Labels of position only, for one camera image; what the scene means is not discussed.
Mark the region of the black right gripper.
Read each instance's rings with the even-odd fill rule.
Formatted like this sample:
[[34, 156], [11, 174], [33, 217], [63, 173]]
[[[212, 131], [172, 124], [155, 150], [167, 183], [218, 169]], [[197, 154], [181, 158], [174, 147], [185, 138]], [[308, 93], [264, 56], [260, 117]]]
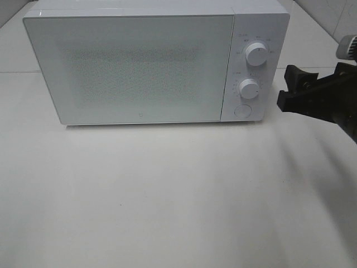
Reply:
[[287, 65], [288, 91], [279, 91], [278, 108], [334, 123], [356, 141], [356, 65], [338, 63], [332, 74], [318, 75]]

